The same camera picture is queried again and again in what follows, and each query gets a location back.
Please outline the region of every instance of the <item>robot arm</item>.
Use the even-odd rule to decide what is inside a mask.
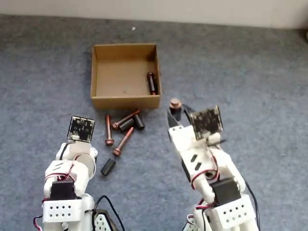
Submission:
[[[218,107],[198,113],[189,110],[190,125],[186,127],[170,119],[168,112],[170,140],[191,187],[202,196],[183,231],[259,231],[251,200],[244,194],[245,181],[219,145],[222,123]]]
[[[91,146],[94,120],[73,116],[67,138],[45,171],[44,231],[93,231],[94,200],[85,193],[96,171],[97,150]],[[116,231],[105,210],[96,211],[94,226]]]

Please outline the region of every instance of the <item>floor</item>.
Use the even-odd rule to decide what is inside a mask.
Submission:
[[[71,115],[97,121],[92,143],[98,169],[111,157],[104,144],[105,112],[90,101],[90,51],[93,44],[123,42],[157,43],[161,106],[143,112],[146,129],[133,135],[108,178],[97,172],[88,193],[95,200],[108,195],[129,231],[182,229],[200,196],[167,136],[166,108],[171,97],[180,97],[196,110],[220,106],[228,140],[222,148],[258,199],[262,230],[306,230],[308,44],[301,32],[5,15],[1,230],[34,230],[32,219],[42,213],[44,171],[66,141]],[[101,208],[111,213],[107,204]]]

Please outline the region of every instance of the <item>black circuit board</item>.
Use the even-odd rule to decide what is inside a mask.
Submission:
[[[67,138],[90,143],[94,131],[95,120],[72,116]]]
[[[204,111],[190,113],[192,127],[196,140],[223,131],[219,107],[208,108]]]

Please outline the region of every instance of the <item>copper bolt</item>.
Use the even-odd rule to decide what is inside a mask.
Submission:
[[[129,139],[129,137],[131,136],[131,134],[133,133],[134,128],[131,127],[128,132],[126,133],[125,137],[123,138],[123,140],[121,140],[121,143],[119,144],[119,146],[117,148],[114,148],[113,150],[113,155],[115,156],[121,156],[121,149],[123,148],[123,146],[126,144],[127,140]]]
[[[179,109],[182,107],[182,102],[180,100],[178,100],[177,98],[173,98],[170,100],[170,108],[172,109]]]
[[[140,112],[140,110],[136,110],[136,111],[134,111],[132,114],[128,115],[127,117],[125,117],[125,118],[123,118],[123,119],[121,119],[120,121],[114,122],[114,123],[112,124],[112,128],[115,129],[115,130],[118,130],[120,124],[122,124],[122,123],[124,123],[125,121],[129,120],[130,118],[133,117],[133,115],[138,114],[139,112]]]
[[[106,120],[106,140],[105,143],[107,146],[111,146],[114,144],[114,139],[111,138],[111,129],[110,129],[110,115],[106,114],[105,116],[105,120]]]

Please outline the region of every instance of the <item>open cardboard box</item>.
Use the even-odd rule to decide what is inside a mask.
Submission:
[[[147,73],[153,72],[157,95]],[[155,44],[95,45],[92,50],[91,99],[97,109],[157,108],[161,97]]]

